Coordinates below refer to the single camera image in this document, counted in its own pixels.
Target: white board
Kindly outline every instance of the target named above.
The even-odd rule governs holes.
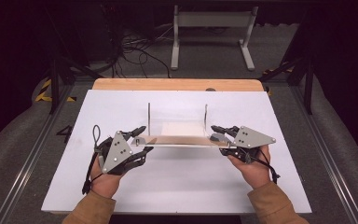
[[[51,181],[43,211],[70,212],[84,197],[81,189],[93,153],[93,126],[101,127],[100,143],[109,135],[114,136],[115,131],[147,126],[148,103],[152,134],[161,132],[162,127],[154,125],[159,122],[203,122],[208,105],[207,127],[244,125],[276,138],[269,148],[271,165],[281,176],[278,185],[292,200],[296,212],[311,212],[269,97],[262,91],[89,91]],[[254,209],[246,196],[251,190],[217,148],[155,147],[148,153],[144,166],[122,178],[114,196],[115,212],[252,213]]]

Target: metal frame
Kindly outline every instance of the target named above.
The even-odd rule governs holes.
[[[246,12],[179,12],[178,6],[173,12],[173,47],[171,69],[179,68],[179,27],[246,27],[246,36],[240,39],[240,47],[249,71],[255,70],[248,50],[249,39],[257,16],[258,7]]]
[[[290,90],[294,95],[296,103],[300,107],[307,124],[309,125],[309,128],[318,146],[318,153],[322,159],[322,162],[324,163],[324,167],[327,173],[330,176],[331,182],[337,191],[337,195],[341,200],[349,219],[351,220],[351,223],[358,223],[358,206],[351,196],[351,192],[348,189],[347,183],[341,172],[338,170],[336,162],[334,161],[333,156],[330,153],[330,149],[325,143],[317,124],[315,123],[312,115],[308,113],[307,108],[302,105],[304,99],[302,97],[301,91],[298,87],[290,87]]]
[[[19,200],[22,191],[25,189],[25,186],[31,177],[31,174],[36,166],[36,163],[39,159],[40,154],[42,153],[43,147],[46,144],[48,134],[50,133],[54,122],[56,121],[62,106],[65,102],[65,99],[69,96],[73,86],[64,86],[61,94],[60,103],[57,108],[54,110],[54,113],[50,114],[34,143],[31,152],[23,164],[19,174],[16,177],[16,180],[13,183],[13,186],[10,189],[10,192],[7,194],[5,201],[3,202],[0,208],[0,223],[7,223],[11,213],[16,206],[17,201]]]

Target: wooden plank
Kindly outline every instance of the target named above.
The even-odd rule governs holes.
[[[112,91],[263,91],[256,79],[99,78],[93,90]]]
[[[208,137],[199,136],[173,136],[173,135],[139,135],[135,139],[139,139],[139,145],[146,146],[190,146],[190,147],[226,147],[226,142],[212,141]]]

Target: metal stand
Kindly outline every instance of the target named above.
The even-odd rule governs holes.
[[[255,70],[248,50],[248,43],[255,23],[258,7],[251,12],[179,12],[175,6],[173,13],[173,48],[171,69],[179,68],[179,27],[246,27],[246,36],[241,39],[240,46],[243,58],[250,71]]]

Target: metal rail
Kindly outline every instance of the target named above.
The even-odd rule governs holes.
[[[48,139],[48,134],[50,133],[50,130],[57,119],[58,115],[60,114],[60,111],[62,109],[63,104],[66,102],[66,98],[69,96],[69,93],[72,90],[72,86],[64,86],[61,96],[60,96],[60,103],[58,104],[58,107],[56,108],[55,112],[51,115],[48,115],[48,118],[43,125],[43,128],[37,137],[33,148],[31,149],[30,154],[28,155],[27,160],[25,161],[24,165],[22,166],[19,174],[16,177],[16,180],[13,183],[13,186],[10,189],[10,192],[8,193],[7,197],[5,198],[5,201],[3,202],[1,208],[0,208],[0,223],[7,223],[11,213],[14,210],[14,207],[16,206],[17,202],[19,201],[19,198],[25,189],[25,186],[31,177],[31,174],[34,170],[34,167],[36,166],[36,163],[39,159],[39,156],[44,148],[44,145],[46,144],[46,141]]]
[[[351,196],[346,181],[341,175],[341,172],[338,170],[333,156],[331,155],[330,150],[325,143],[322,134],[317,124],[315,123],[315,120],[313,119],[313,116],[309,115],[306,108],[303,106],[303,96],[301,91],[298,87],[290,87],[290,90],[296,99],[296,103],[301,108],[301,112],[304,115],[310,130],[312,131],[316,144],[318,145],[318,153],[321,156],[322,162],[324,163],[327,173],[330,176],[334,188],[337,191],[338,197],[341,200],[344,209],[349,219],[351,220],[351,223],[358,223],[358,206]]]

